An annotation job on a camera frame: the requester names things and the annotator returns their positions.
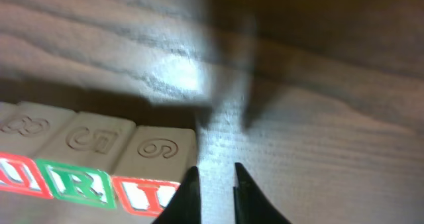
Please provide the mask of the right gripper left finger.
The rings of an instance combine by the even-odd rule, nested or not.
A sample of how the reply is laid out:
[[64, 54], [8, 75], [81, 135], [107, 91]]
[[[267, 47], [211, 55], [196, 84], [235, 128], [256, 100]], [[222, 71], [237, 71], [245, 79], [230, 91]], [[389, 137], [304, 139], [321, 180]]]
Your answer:
[[192, 166], [164, 211], [152, 224], [201, 224], [199, 170]]

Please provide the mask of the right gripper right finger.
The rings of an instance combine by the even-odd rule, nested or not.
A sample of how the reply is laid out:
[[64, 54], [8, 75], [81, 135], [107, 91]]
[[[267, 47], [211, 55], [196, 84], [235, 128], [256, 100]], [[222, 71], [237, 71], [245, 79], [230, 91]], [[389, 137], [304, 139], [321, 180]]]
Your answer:
[[233, 187], [236, 224], [292, 224], [267, 199], [247, 169], [235, 163]]

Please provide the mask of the red I block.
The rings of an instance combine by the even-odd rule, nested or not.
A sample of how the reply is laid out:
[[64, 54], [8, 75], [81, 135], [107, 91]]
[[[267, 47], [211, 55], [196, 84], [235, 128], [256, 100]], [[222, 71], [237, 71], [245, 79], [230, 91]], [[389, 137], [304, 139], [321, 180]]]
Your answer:
[[157, 217], [196, 162], [194, 130], [139, 126], [114, 169], [112, 184], [126, 212]]

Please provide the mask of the green R block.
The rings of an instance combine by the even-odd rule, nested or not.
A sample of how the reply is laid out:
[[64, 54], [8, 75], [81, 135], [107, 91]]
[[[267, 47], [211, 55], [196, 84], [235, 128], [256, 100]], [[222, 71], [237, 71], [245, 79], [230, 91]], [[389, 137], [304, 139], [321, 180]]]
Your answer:
[[115, 209], [111, 173], [136, 124], [129, 119], [80, 112], [36, 154], [53, 196]]

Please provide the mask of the red U block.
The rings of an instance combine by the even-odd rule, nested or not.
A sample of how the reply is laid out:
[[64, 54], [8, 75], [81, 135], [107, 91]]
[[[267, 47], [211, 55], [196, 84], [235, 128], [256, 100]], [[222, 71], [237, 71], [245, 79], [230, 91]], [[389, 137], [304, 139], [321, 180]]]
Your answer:
[[52, 199], [34, 155], [76, 112], [30, 102], [15, 105], [1, 121], [1, 191]]

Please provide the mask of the red E block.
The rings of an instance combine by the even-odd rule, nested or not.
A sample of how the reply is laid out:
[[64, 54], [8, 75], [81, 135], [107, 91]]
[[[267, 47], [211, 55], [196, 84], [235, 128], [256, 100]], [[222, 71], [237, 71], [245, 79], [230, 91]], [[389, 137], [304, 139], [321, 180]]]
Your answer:
[[17, 106], [15, 104], [0, 102], [0, 121], [3, 121], [8, 116], [12, 115]]

